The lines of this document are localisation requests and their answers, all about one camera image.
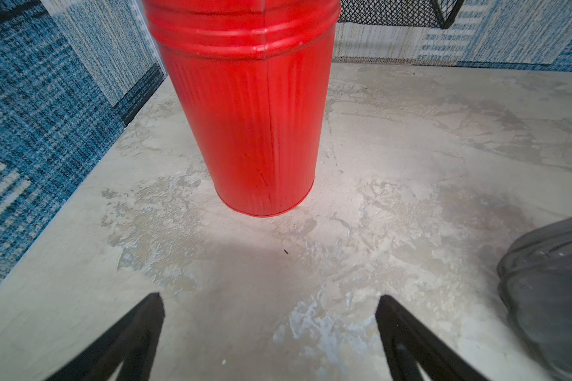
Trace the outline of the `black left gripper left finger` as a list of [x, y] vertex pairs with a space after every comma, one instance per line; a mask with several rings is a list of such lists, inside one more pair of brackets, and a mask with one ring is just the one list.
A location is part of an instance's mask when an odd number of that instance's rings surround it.
[[159, 293], [151, 293], [50, 380], [148, 380], [165, 320]]

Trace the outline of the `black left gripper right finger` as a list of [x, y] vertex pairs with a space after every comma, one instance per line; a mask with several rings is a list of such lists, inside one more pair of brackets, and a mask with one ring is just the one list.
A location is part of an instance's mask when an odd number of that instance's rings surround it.
[[393, 380], [485, 380], [394, 297], [382, 295], [375, 312]]

